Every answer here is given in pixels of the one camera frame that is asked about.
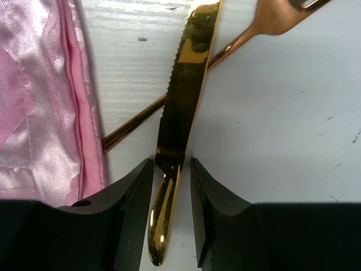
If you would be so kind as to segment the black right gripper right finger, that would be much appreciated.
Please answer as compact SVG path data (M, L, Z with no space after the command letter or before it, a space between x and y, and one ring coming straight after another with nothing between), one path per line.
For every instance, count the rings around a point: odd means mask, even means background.
M202 270L359 270L359 203L256 203L190 161Z

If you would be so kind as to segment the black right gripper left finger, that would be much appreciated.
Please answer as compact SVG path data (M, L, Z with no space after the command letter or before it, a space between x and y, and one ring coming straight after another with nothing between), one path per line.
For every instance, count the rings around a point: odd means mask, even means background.
M153 161L71 206L1 200L2 270L138 270Z

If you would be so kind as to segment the pink satin rose placemat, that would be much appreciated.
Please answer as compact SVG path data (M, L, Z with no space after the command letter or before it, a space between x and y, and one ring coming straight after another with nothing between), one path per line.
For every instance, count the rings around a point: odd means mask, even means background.
M1 197L71 205L105 185L79 1L1 2Z

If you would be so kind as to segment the gold knife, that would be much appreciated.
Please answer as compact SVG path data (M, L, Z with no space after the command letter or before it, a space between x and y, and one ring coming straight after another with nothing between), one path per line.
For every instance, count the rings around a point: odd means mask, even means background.
M162 179L148 224L148 254L154 266L165 261L187 143L221 5L221 1L192 1L175 55L155 155Z

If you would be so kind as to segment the rose gold fork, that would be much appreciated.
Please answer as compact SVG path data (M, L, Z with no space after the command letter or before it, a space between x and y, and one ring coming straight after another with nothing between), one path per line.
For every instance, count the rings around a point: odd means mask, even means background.
M208 70L213 69L254 36L284 34L328 2L329 0L310 1L310 3L306 1L258 1L251 25L209 60ZM159 110L164 105L165 99L166 94L104 137L102 139L103 153L106 154L113 149L141 123Z

